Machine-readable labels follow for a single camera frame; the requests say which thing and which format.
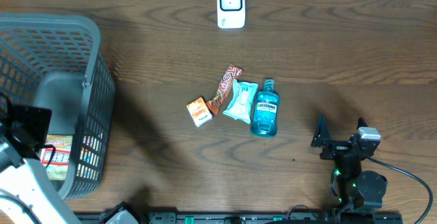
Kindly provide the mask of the blue Listerine mouthwash bottle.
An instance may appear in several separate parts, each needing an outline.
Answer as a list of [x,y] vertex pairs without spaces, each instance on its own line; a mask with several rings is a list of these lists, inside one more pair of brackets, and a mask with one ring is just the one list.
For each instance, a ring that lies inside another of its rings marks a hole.
[[277,134],[277,113],[280,96],[274,90],[274,79],[265,79],[263,88],[257,92],[254,102],[251,132],[261,137]]

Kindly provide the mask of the mint white snack packet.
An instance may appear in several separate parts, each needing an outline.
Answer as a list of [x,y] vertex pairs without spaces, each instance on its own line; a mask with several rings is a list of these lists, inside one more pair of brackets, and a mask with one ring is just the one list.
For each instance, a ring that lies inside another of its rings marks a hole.
[[235,120],[242,120],[247,124],[251,123],[251,109],[253,99],[258,89],[257,83],[233,81],[233,98],[228,107],[223,111]]

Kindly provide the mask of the red Top chocolate bar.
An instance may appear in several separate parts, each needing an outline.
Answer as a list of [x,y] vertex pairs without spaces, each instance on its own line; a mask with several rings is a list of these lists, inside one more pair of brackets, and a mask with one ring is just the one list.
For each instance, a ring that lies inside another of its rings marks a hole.
[[244,69],[239,66],[235,66],[234,64],[228,65],[214,97],[206,103],[207,107],[213,114],[217,115],[219,113],[227,95],[232,90],[234,80],[238,79],[243,72]]

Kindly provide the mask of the small orange snack box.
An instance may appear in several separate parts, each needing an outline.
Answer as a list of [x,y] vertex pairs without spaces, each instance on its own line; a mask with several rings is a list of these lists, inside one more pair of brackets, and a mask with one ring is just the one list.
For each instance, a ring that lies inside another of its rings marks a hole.
[[187,104],[186,108],[198,128],[212,119],[212,114],[202,97]]

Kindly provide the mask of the grey plastic shopping basket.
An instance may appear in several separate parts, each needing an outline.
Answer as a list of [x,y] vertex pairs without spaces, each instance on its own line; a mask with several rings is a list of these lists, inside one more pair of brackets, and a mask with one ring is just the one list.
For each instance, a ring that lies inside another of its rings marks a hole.
[[100,54],[100,30],[84,16],[1,13],[1,93],[13,104],[49,109],[49,135],[72,135],[63,199],[95,191],[115,100]]

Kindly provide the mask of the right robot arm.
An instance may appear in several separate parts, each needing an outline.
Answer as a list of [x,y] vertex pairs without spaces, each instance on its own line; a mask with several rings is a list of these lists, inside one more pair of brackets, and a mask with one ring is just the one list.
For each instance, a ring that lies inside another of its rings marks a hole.
[[364,171],[361,162],[373,156],[381,135],[369,127],[363,118],[358,119],[357,132],[347,141],[334,140],[328,131],[323,115],[318,118],[311,147],[321,148],[320,158],[332,160],[335,168],[332,180],[333,193],[341,199],[344,211],[373,211],[382,207],[387,179],[375,171]]

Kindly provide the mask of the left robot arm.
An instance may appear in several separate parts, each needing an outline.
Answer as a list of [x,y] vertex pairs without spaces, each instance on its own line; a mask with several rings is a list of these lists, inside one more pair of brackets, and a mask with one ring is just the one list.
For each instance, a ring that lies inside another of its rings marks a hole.
[[38,157],[50,120],[49,109],[17,104],[1,113],[1,210],[15,223],[140,223],[124,202],[100,215],[71,211]]

